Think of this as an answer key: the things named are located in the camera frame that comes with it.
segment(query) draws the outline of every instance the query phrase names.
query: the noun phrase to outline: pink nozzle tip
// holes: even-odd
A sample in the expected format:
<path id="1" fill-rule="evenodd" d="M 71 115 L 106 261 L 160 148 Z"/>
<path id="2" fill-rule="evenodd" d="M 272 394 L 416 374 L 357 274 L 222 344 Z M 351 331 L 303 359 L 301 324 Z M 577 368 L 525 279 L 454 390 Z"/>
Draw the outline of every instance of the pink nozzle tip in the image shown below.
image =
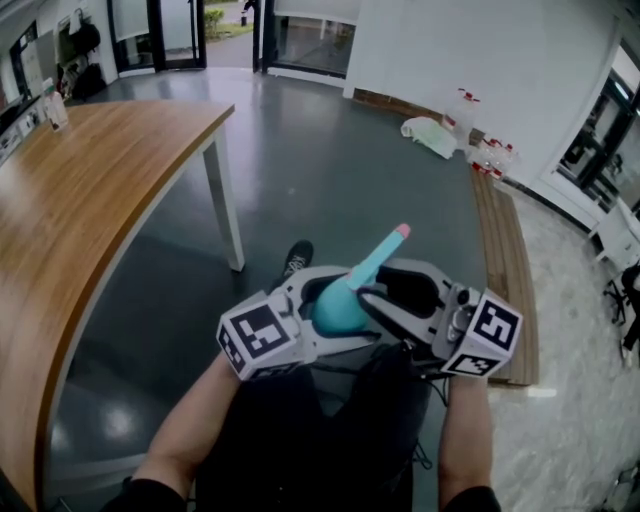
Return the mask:
<path id="1" fill-rule="evenodd" d="M 408 238 L 409 237 L 409 233 L 411 233 L 411 228 L 409 227 L 408 224 L 400 224 L 397 228 L 396 231 L 398 233 L 400 233 L 403 238 Z"/>

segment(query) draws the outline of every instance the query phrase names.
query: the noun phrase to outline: marble floor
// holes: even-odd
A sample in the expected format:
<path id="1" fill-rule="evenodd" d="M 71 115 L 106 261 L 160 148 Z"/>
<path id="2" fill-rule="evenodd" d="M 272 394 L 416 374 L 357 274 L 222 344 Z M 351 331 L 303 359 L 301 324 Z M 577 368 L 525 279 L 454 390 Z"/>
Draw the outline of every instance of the marble floor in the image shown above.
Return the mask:
<path id="1" fill-rule="evenodd" d="M 552 397 L 492 389 L 493 483 L 503 510 L 590 511 L 640 456 L 640 367 L 623 370 L 586 234 L 535 200 L 515 197 L 536 294 L 540 384 Z"/>

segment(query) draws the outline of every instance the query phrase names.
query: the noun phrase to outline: wooden board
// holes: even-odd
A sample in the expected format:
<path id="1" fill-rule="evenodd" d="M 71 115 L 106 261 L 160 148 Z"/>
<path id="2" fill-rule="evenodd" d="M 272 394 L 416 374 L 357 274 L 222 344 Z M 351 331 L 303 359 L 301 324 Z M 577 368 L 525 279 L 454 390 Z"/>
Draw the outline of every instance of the wooden board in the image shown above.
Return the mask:
<path id="1" fill-rule="evenodd" d="M 480 216 L 489 288 L 524 315 L 514 357 L 491 377 L 491 381 L 518 386 L 537 384 L 539 349 L 535 294 L 513 198 L 497 190 L 490 176 L 469 172 Z"/>
<path id="2" fill-rule="evenodd" d="M 233 112 L 174 101 L 69 109 L 0 168 L 0 467 L 41 501 L 54 390 L 107 265 L 154 197 Z"/>

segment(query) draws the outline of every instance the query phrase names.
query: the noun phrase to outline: forearm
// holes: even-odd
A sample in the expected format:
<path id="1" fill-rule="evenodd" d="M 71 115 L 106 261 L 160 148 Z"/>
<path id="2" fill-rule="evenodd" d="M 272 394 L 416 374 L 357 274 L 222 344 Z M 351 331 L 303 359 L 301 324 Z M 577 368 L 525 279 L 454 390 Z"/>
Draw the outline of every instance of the forearm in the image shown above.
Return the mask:
<path id="1" fill-rule="evenodd" d="M 491 411 L 486 379 L 452 377 L 440 439 L 440 509 L 457 494 L 489 486 L 493 459 Z"/>
<path id="2" fill-rule="evenodd" d="M 164 420 L 134 479 L 157 480 L 186 497 L 239 386 L 227 358 L 220 354 Z"/>

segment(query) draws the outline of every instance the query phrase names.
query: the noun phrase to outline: shrub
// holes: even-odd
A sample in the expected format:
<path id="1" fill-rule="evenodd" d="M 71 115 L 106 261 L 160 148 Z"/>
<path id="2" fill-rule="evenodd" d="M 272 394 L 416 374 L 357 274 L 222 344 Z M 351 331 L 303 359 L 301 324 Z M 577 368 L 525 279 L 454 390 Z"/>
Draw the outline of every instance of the shrub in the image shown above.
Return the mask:
<path id="1" fill-rule="evenodd" d="M 224 9 L 210 9 L 204 13 L 204 22 L 207 29 L 215 34 L 218 31 L 218 22 L 224 18 Z"/>

